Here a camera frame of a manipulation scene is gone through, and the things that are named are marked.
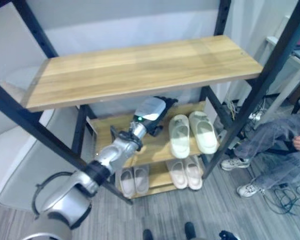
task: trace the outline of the wooden shelf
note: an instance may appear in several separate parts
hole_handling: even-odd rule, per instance
[[[177,188],[172,182],[170,173],[164,161],[150,165],[149,169],[149,191],[145,195],[135,194],[132,198],[140,198],[153,194],[164,193]]]
[[[261,70],[224,35],[54,57],[42,64],[22,105],[37,112],[254,79]]]
[[[188,116],[193,111],[203,111],[205,102],[191,103],[180,106],[172,107],[163,121],[160,123],[163,125],[162,132],[153,137],[147,134],[142,139],[143,148],[140,152],[137,152],[132,158],[126,161],[124,167],[129,168],[137,165],[152,164],[161,161],[175,159],[170,151],[169,142],[169,121],[177,114],[184,114]],[[113,125],[118,131],[128,130],[130,121],[133,119],[133,114],[121,115],[118,117],[110,117],[106,119],[95,119],[90,123],[97,132],[96,139],[96,153],[102,148],[111,144],[112,138],[110,134],[110,126]],[[190,155],[200,154],[200,150],[197,147],[195,137],[190,131]]]

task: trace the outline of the white slipper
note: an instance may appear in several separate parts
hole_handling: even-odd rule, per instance
[[[133,170],[135,191],[140,195],[145,195],[149,190],[149,165],[135,166]]]
[[[188,186],[187,177],[184,170],[182,160],[174,159],[165,162],[172,182],[177,189],[185,189]]]
[[[177,159],[185,159],[190,153],[189,120],[186,115],[176,115],[169,122],[170,149]]]
[[[120,186],[123,195],[126,198],[131,198],[136,193],[134,169],[132,167],[125,168],[117,172],[120,179]]]
[[[188,156],[183,160],[184,172],[188,185],[192,190],[199,190],[202,187],[202,171],[197,156]]]
[[[219,143],[208,116],[203,111],[194,111],[189,115],[189,122],[199,150],[204,154],[214,154]]]

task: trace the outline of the gray carpet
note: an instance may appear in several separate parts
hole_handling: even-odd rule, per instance
[[[143,230],[150,229],[155,240],[184,240],[184,224],[191,221],[197,236],[208,240],[220,239],[221,230],[241,240],[300,240],[300,207],[293,208],[294,215],[279,215],[269,209],[261,193],[249,199],[236,194],[238,186],[275,161],[260,154],[249,169],[225,172],[216,167],[199,191],[175,190],[137,198],[133,206],[102,188],[88,218],[73,231],[73,239],[140,240]],[[274,201],[272,190],[266,195]],[[0,206],[0,240],[17,240],[33,220],[30,212]]]

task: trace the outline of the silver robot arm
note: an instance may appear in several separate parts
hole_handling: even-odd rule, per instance
[[[112,144],[103,148],[96,160],[85,170],[74,172],[68,181],[44,202],[39,217],[22,240],[52,237],[71,240],[71,229],[78,227],[91,210],[93,197],[108,177],[121,169],[136,151],[142,148],[141,139],[147,134],[156,136],[162,126],[158,123],[176,99],[151,97],[135,111],[127,132],[116,133]]]

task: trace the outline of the gray pants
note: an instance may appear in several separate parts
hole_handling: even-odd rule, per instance
[[[276,141],[292,141],[300,136],[300,114],[276,119],[260,125],[252,139],[243,142],[234,150],[242,159],[252,159],[256,154],[271,148]],[[283,156],[283,161],[269,172],[261,174],[254,184],[262,189],[300,180],[300,151]]]

